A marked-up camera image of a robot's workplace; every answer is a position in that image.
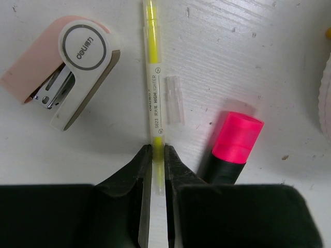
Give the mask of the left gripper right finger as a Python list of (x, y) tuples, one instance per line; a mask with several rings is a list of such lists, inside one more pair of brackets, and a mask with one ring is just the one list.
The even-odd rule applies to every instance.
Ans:
[(286, 184), (212, 185), (166, 146), (169, 247), (322, 247), (305, 199)]

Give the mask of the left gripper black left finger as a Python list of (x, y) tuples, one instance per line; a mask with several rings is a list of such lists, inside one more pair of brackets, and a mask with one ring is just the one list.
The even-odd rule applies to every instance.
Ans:
[(145, 247), (152, 148), (103, 182), (1, 186), (1, 247)]

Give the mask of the yellow thin highlighter pen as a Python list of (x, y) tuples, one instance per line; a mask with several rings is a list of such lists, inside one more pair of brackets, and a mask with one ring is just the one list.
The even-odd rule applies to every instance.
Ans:
[(152, 182), (156, 194), (165, 194), (164, 97), (161, 38), (157, 1), (143, 1), (144, 45), (147, 76), (149, 129), (152, 146)]

